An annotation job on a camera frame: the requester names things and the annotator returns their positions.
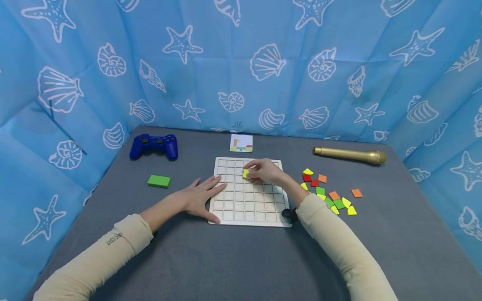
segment microphone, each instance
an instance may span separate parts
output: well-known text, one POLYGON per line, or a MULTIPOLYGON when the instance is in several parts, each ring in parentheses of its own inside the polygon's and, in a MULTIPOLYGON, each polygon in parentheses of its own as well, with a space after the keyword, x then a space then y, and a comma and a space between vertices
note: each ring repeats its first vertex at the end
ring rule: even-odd
POLYGON ((387 155, 380 151, 356 151, 331 147, 314 147, 313 154, 325 157, 351 159, 368 162, 370 164, 382 164, 387 160, 387 155))

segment orange square piece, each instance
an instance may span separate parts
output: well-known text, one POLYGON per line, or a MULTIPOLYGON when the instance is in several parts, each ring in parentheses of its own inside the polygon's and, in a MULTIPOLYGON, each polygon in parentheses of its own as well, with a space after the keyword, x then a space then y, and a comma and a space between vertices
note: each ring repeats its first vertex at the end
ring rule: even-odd
POLYGON ((352 189, 351 193, 353 194, 354 197, 362 197, 363 196, 360 189, 352 189))
POLYGON ((333 201, 336 201, 336 200, 338 200, 338 199, 341 199, 340 196, 338 195, 338 193, 336 193, 336 191, 332 191, 332 192, 330 192, 328 195, 331 197, 331 199, 332 199, 333 201))
POLYGON ((318 175, 318 181, 322 182, 322 183, 326 183, 326 180, 327 180, 327 177, 322 175, 322 174, 319 174, 318 175))

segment gray table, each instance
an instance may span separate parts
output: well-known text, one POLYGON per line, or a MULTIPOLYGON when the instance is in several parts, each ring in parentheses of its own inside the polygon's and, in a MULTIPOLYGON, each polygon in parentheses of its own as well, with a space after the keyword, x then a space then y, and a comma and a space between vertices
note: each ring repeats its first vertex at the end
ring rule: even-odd
MULTIPOLYGON (((386 145, 254 136, 253 153, 230 153, 230 134, 140 127, 80 213, 29 295, 126 215, 141 212, 196 177, 213 174, 216 157, 280 159, 302 182, 305 168, 328 176, 327 191, 347 196, 357 216, 342 218, 378 261, 401 301, 480 300, 482 279, 395 152, 386 145), (141 133, 178 138, 179 159, 152 154, 129 160, 141 133), (381 167, 311 155, 314 146, 384 151, 381 167), (150 175, 171 187, 148 187, 150 175)), ((292 228, 209 225, 179 214, 115 274, 92 300, 349 300, 333 262, 297 223, 292 228)))

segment white grid board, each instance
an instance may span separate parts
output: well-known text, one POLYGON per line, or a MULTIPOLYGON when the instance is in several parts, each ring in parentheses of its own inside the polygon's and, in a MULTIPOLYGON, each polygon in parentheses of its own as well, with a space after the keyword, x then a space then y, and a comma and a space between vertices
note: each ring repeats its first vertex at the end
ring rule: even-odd
MULTIPOLYGON (((216 158, 214 176, 221 176, 218 185, 227 183, 228 186, 211 198, 209 212, 224 225, 291 227, 281 215, 289 208, 286 192, 271 183, 254 184, 242 177, 244 165, 252 160, 216 158)), ((271 161, 283 170, 280 160, 271 161)))

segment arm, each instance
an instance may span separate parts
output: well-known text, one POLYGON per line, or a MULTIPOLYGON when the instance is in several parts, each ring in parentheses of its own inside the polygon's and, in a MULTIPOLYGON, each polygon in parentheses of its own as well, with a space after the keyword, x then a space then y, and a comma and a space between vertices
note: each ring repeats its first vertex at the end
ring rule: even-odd
POLYGON ((309 194, 269 159, 254 160, 248 177, 265 180, 283 188, 298 207, 296 213, 304 228, 330 256, 347 282, 353 301, 395 301, 385 274, 370 252, 342 219, 315 194, 309 194))
POLYGON ((219 222, 205 209, 207 199, 226 187, 225 184, 215 187, 219 180, 220 177, 211 177, 198 185, 197 179, 141 214, 129 215, 116 223, 111 231, 55 271, 35 293, 34 300, 88 300, 98 287, 147 247, 154 232, 179 212, 219 222))

